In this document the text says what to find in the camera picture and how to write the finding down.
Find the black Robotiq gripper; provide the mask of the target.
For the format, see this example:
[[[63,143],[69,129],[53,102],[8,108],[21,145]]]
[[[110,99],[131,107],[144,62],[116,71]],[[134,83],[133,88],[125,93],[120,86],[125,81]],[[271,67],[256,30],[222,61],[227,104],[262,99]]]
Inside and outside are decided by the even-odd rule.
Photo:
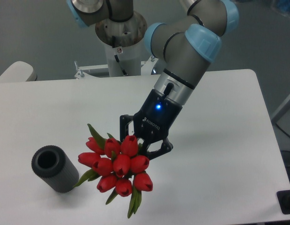
[[[129,124],[133,121],[134,135],[144,140],[140,155],[153,160],[171,152],[173,145],[167,136],[181,110],[181,105],[163,98],[159,92],[152,89],[141,109],[134,116],[128,114],[120,116],[120,141],[123,142],[129,135]]]

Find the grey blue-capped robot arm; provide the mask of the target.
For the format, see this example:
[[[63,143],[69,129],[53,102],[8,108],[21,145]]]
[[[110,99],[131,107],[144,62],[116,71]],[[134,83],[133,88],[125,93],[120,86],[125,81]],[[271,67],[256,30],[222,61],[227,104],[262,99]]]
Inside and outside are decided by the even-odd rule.
[[[153,90],[135,115],[120,117],[120,138],[143,140],[141,154],[154,159],[173,148],[171,125],[200,79],[215,60],[221,36],[238,26],[239,13],[230,0],[184,0],[187,15],[175,24],[147,25],[131,0],[69,0],[81,27],[95,26],[106,52],[109,75],[133,76],[142,70],[140,45],[166,63]]]

